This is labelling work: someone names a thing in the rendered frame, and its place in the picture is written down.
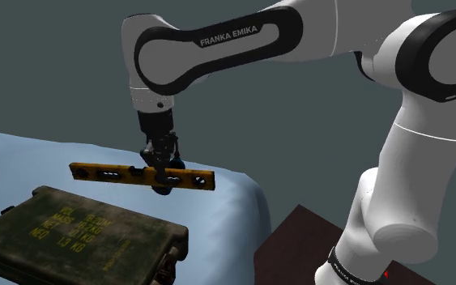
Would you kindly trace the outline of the yellow spirit level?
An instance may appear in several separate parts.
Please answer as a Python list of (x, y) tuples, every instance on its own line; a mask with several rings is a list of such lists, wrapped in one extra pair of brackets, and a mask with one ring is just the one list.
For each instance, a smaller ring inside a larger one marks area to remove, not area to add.
[(121, 183), (130, 185), (149, 185), (162, 188), (215, 189), (213, 171), (135, 166), (116, 164), (70, 163), (75, 180)]

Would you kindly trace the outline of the light blue bed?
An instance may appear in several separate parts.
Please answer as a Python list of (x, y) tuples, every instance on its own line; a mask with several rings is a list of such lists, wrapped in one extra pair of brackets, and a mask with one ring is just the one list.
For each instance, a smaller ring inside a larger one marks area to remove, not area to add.
[(215, 190), (163, 196), (142, 185), (77, 181), (72, 162), (144, 165), (131, 151), (0, 134), (0, 212), (38, 186), (62, 189), (186, 226), (189, 253), (173, 285), (254, 285), (254, 252), (271, 234), (271, 217), (261, 187), (244, 173), (215, 168)]

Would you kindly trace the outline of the dark blue round object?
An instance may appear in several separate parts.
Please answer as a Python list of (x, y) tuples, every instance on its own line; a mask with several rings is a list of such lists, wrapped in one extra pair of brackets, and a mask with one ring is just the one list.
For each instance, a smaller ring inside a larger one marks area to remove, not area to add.
[[(168, 168), (185, 169), (185, 164), (181, 160), (180, 157), (175, 157), (169, 161)], [(157, 187), (157, 186), (152, 186), (151, 188), (160, 195), (169, 195), (173, 189), (172, 187)]]

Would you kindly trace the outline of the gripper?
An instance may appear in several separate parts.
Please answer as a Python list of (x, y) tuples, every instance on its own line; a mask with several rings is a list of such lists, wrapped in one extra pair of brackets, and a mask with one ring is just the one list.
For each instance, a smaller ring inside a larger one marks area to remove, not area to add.
[(146, 135), (147, 143), (140, 151), (140, 156), (149, 167), (156, 170), (157, 182), (162, 185), (175, 184), (165, 171), (171, 159), (180, 157), (178, 137), (171, 134), (174, 131), (173, 110), (159, 113), (138, 111), (137, 114), (140, 130)]

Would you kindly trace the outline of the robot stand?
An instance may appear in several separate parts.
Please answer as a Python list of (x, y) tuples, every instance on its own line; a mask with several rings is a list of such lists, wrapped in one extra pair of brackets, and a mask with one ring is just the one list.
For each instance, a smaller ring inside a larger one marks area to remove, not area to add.
[(316, 269), (342, 230), (302, 205), (254, 253), (254, 285), (316, 285)]

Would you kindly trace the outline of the olive green ammunition case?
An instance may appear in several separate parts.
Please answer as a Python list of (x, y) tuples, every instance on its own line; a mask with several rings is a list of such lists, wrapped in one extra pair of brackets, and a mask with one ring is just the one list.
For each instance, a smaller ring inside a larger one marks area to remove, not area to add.
[(19, 285), (173, 285), (187, 227), (40, 186), (0, 214), (0, 277)]

